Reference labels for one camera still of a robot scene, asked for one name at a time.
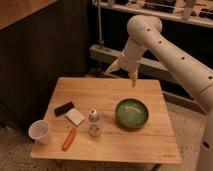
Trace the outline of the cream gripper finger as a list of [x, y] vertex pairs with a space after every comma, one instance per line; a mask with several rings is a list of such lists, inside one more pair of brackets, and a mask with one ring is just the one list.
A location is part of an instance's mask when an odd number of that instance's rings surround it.
[[114, 71], [117, 71], [120, 69], [120, 66], [119, 66], [119, 63], [118, 63], [118, 60], [115, 60], [108, 68], [107, 70], [105, 71], [106, 74], [110, 74]]
[[136, 86], [136, 81], [137, 81], [137, 78], [138, 78], [138, 71], [137, 70], [134, 70], [134, 71], [131, 71], [129, 73], [129, 77], [132, 81], [132, 86], [135, 87]]

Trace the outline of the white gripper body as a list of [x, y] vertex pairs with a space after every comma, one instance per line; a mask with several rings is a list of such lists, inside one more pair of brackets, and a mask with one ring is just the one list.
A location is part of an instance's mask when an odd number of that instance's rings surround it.
[[127, 56], [122, 53], [117, 60], [118, 67], [128, 71], [135, 72], [139, 67], [139, 58], [132, 58], [131, 56]]

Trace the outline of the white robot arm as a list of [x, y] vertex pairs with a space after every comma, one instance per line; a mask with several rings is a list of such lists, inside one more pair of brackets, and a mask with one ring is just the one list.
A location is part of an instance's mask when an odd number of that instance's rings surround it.
[[135, 86], [139, 61], [149, 50], [208, 115], [196, 170], [213, 171], [213, 70], [165, 39], [161, 31], [158, 17], [131, 17], [127, 22], [126, 45], [106, 73], [122, 68]]

